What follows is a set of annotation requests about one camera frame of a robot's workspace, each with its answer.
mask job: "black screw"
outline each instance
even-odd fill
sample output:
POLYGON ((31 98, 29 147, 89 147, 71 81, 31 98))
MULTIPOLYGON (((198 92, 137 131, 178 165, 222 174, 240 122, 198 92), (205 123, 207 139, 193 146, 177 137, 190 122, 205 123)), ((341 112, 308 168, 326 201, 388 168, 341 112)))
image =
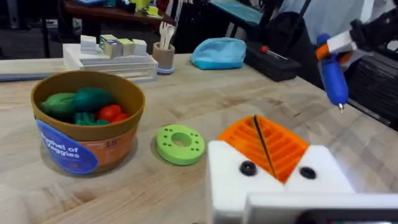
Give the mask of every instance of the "black screw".
POLYGON ((300 174, 310 180, 317 178, 317 173, 310 167, 301 167, 300 174))
POLYGON ((242 174, 252 176, 257 173, 256 165, 252 161, 244 161, 239 168, 242 174))

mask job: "blue pouch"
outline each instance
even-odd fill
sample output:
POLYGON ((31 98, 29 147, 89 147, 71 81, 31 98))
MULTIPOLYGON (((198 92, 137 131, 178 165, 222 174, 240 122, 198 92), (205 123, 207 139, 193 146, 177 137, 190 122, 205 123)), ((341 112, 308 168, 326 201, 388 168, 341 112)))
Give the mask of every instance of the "blue pouch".
POLYGON ((191 56, 192 64, 202 70, 241 68, 246 56, 246 43, 223 37, 203 41, 191 56))

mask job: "green 3d printed ring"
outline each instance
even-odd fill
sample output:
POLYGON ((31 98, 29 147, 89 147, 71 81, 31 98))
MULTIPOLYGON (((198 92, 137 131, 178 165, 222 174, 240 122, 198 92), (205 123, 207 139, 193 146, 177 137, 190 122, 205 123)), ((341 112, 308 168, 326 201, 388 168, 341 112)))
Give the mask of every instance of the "green 3d printed ring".
POLYGON ((205 140, 192 128, 171 124, 156 134, 156 151, 166 161, 176 165, 191 165, 205 151, 205 140))

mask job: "red button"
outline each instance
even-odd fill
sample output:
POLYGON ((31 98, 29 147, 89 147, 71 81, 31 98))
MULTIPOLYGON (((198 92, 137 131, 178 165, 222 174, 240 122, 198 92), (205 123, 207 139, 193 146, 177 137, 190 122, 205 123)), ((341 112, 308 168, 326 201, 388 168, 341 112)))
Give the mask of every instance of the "red button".
POLYGON ((260 49, 261 53, 266 53, 268 51, 268 47, 267 46, 262 46, 260 49))

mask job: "red toy tomato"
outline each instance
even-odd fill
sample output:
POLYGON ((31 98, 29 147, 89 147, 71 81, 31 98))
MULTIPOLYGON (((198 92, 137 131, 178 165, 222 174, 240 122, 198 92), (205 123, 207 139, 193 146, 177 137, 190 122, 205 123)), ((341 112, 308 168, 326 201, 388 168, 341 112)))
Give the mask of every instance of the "red toy tomato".
POLYGON ((105 106, 97 113, 97 119, 105 119, 112 122, 119 114, 122 113, 122 109, 119 105, 105 106))
POLYGON ((116 123, 116 122, 122 121, 122 120, 126 119, 128 116, 129 116, 129 115, 127 115, 127 114, 125 114, 125 113, 121 113, 121 114, 117 115, 117 117, 115 117, 115 118, 112 120, 111 123, 116 123))

